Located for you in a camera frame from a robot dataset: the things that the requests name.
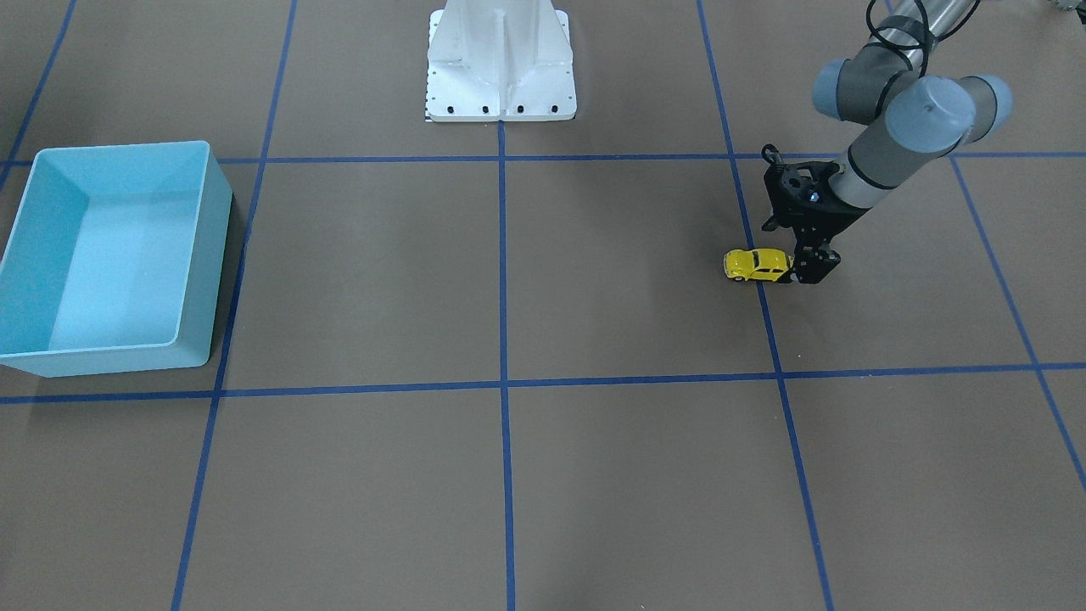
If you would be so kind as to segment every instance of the toy car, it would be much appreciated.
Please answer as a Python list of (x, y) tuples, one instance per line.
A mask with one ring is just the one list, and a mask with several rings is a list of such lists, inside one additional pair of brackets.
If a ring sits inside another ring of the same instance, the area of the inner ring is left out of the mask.
[(781, 281), (792, 268), (793, 256), (775, 247), (732, 250), (724, 255), (724, 275), (733, 280)]

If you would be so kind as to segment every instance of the plastic container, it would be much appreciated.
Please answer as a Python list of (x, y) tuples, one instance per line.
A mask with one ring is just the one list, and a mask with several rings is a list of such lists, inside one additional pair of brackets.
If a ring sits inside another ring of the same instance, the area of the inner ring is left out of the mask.
[(0, 260), (0, 364), (206, 364), (231, 199), (203, 141), (39, 152)]

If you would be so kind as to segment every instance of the light blue bin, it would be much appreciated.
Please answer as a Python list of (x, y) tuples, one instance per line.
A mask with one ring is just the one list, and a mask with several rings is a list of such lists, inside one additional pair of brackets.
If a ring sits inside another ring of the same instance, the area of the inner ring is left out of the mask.
[(207, 142), (39, 152), (0, 260), (0, 364), (206, 364), (231, 198)]

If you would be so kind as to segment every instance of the light blue cap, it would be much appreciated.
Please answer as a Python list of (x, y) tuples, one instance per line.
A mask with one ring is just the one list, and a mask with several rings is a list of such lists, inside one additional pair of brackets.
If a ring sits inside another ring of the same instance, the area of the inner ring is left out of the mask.
[(811, 103), (815, 104), (815, 110), (837, 120), (844, 120), (837, 111), (837, 80), (846, 61), (848, 60), (833, 60), (822, 66), (818, 77), (815, 78), (815, 89), (811, 90)]
[(1011, 94), (1010, 86), (998, 76), (977, 74), (976, 78), (987, 82), (988, 87), (992, 87), (992, 90), (996, 93), (996, 119), (992, 123), (992, 129), (988, 129), (988, 133), (990, 133), (999, 129), (1000, 125), (1007, 123), (1007, 117), (1014, 110), (1014, 96)]
[(925, 76), (886, 109), (886, 130), (897, 143), (921, 153), (952, 147), (976, 120), (976, 104), (954, 79)]

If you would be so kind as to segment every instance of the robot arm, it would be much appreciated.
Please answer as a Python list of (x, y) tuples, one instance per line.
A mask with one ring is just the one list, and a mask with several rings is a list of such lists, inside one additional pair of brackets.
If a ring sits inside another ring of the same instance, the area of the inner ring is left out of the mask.
[(796, 238), (785, 281), (820, 281), (841, 262), (830, 249), (834, 236), (925, 163), (980, 140), (1011, 112), (1010, 88), (998, 77), (926, 74), (932, 50), (980, 0), (902, 0), (879, 26), (872, 4), (871, 39), (854, 59), (823, 67), (812, 94), (822, 114), (867, 129), (832, 162), (787, 164), (772, 144), (762, 149), (773, 207), (762, 230), (791, 228)]

